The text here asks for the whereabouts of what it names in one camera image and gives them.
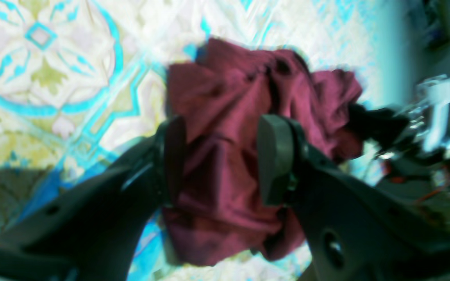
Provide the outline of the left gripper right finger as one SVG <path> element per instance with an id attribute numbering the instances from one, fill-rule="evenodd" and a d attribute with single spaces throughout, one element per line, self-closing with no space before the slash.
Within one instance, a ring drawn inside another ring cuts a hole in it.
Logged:
<path id="1" fill-rule="evenodd" d="M 315 280 L 450 281 L 450 234 L 343 173 L 297 121 L 262 115 L 257 151 L 261 199 L 293 210 Z"/>

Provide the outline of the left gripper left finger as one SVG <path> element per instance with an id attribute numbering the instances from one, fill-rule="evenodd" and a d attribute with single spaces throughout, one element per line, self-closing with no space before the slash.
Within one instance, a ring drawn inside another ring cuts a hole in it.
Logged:
<path id="1" fill-rule="evenodd" d="M 183 117 L 0 233 L 0 281 L 125 281 L 150 217 L 182 188 Z"/>

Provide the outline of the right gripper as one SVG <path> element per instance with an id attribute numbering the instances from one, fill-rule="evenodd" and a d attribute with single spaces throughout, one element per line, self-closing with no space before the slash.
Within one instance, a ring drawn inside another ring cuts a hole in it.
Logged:
<path id="1" fill-rule="evenodd" d="M 367 110 L 356 103 L 349 105 L 347 128 L 362 140 L 373 139 L 382 149 L 391 148 L 398 140 L 400 153 L 412 151 L 421 159 L 450 159 L 450 76 L 424 79 L 414 90 L 414 98 L 400 114 L 388 107 Z"/>

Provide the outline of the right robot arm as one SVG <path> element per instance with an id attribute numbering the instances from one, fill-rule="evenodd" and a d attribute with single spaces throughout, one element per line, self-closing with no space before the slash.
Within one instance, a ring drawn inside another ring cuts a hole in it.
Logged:
<path id="1" fill-rule="evenodd" d="M 350 106 L 350 128 L 377 146 L 361 179 L 450 231 L 450 76 L 427 78 L 415 90 L 400 109 Z"/>

